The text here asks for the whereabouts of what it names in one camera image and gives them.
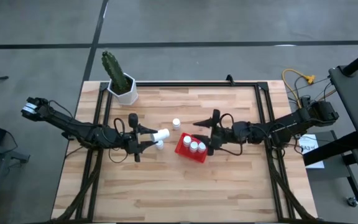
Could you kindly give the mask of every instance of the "gray floor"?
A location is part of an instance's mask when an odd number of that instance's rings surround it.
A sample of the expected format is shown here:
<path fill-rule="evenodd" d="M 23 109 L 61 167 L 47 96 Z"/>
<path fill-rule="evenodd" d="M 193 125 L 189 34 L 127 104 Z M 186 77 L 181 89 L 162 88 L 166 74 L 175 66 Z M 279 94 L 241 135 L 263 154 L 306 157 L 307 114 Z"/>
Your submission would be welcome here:
<path fill-rule="evenodd" d="M 2 1 L 0 44 L 90 44 L 102 0 Z M 358 0 L 253 1 L 110 0 L 100 43 L 185 41 L 358 40 Z M 101 52 L 94 58 L 90 80 L 107 80 Z M 137 80 L 279 80 L 294 68 L 317 80 L 328 69 L 358 56 L 358 45 L 304 47 L 200 47 L 107 49 Z M 48 220 L 67 146 L 57 128 L 21 117 L 28 96 L 57 100 L 75 112 L 89 49 L 0 50 L 0 127 L 15 136 L 18 151 L 30 162 L 11 169 L 0 194 L 0 223 Z M 288 73 L 293 83 L 297 76 Z M 304 88 L 317 96 L 328 80 Z M 300 80 L 299 86 L 305 85 Z M 354 130 L 337 94 L 328 100 L 339 112 L 330 127 L 338 137 Z M 353 167 L 358 179 L 358 169 Z M 346 179 L 311 180 L 320 217 L 358 223 L 358 207 Z"/>

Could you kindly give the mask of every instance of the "potted plant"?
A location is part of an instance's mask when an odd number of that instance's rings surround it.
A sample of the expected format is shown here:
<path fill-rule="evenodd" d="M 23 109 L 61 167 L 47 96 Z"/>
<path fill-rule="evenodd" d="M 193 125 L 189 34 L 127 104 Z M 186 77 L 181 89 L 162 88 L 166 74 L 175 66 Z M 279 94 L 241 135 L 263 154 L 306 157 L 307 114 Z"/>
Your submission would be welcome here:
<path fill-rule="evenodd" d="M 132 105 L 138 98 L 136 82 L 128 74 L 122 72 L 115 56 L 107 51 L 102 54 L 103 67 L 110 76 L 108 90 L 116 96 L 119 104 Z"/>

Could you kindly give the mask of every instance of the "wooden tabletop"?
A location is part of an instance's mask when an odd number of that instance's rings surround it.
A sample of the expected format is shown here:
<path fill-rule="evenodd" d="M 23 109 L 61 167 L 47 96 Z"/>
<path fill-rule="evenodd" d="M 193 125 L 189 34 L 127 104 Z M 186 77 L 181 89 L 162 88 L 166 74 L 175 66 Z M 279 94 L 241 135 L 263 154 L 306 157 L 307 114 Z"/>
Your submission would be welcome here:
<path fill-rule="evenodd" d="M 276 118 L 291 113 L 282 81 L 267 81 Z M 138 87 L 139 99 L 132 106 L 111 105 L 109 125 L 122 118 L 127 125 L 129 113 L 137 113 L 139 123 L 152 129 L 168 128 L 170 137 L 159 151 L 154 146 L 135 163 L 133 156 L 115 164 L 104 151 L 94 221 L 96 222 L 273 222 L 277 221 L 264 145 L 244 145 L 241 156 L 216 151 L 204 164 L 181 157 L 174 152 L 182 132 L 210 134 L 207 128 L 193 126 L 208 119 L 213 109 L 231 113 L 235 121 L 258 123 L 255 91 L 252 87 Z M 85 82 L 76 119 L 92 122 L 99 82 Z M 102 104 L 103 120 L 106 95 Z M 267 107 L 262 93 L 265 117 Z M 172 129 L 172 119 L 179 118 L 181 129 Z M 223 126 L 230 126 L 225 119 Z M 79 147 L 71 142 L 67 153 Z M 225 149 L 239 152 L 239 146 Z M 120 161 L 124 150 L 111 151 Z M 69 206 L 80 190 L 86 150 L 68 157 L 57 192 L 52 218 Z M 316 216 L 313 196 L 302 157 L 293 147 L 284 157 L 290 188 L 307 211 Z M 280 198 L 286 214 L 282 192 Z"/>

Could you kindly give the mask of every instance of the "red rack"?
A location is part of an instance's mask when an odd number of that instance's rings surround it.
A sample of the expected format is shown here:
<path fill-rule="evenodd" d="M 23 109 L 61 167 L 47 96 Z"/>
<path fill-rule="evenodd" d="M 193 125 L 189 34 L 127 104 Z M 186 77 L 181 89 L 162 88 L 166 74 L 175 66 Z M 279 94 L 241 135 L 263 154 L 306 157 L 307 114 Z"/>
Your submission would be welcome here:
<path fill-rule="evenodd" d="M 198 152 L 198 151 L 190 152 L 189 147 L 186 147 L 183 144 L 183 138 L 185 136 L 190 136 L 192 142 L 195 141 L 198 144 L 201 142 L 200 140 L 192 137 L 191 134 L 182 133 L 181 136 L 180 136 L 177 148 L 175 149 L 175 153 L 177 153 L 177 154 L 179 154 L 181 156 L 185 156 L 187 158 L 193 159 L 193 160 L 195 160 L 197 162 L 204 163 L 208 148 L 206 148 L 206 150 L 204 152 Z"/>

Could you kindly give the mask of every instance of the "white pot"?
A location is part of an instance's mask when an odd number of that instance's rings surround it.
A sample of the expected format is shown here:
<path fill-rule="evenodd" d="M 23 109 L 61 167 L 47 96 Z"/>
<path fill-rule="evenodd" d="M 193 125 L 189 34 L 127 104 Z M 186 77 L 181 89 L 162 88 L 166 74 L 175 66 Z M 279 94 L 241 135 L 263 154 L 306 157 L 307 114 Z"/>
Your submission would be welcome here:
<path fill-rule="evenodd" d="M 131 90 L 129 92 L 121 94 L 121 95 L 117 95 L 111 89 L 112 88 L 112 80 L 111 79 L 109 82 L 109 88 L 107 88 L 107 90 L 109 90 L 109 92 L 112 93 L 118 99 L 118 103 L 120 105 L 132 105 L 135 103 L 135 101 L 139 97 L 139 95 L 137 94 L 137 91 L 136 91 L 136 81 L 134 80 L 134 78 L 130 77 L 128 74 L 124 73 L 124 75 L 132 80 L 132 86 L 131 86 Z"/>

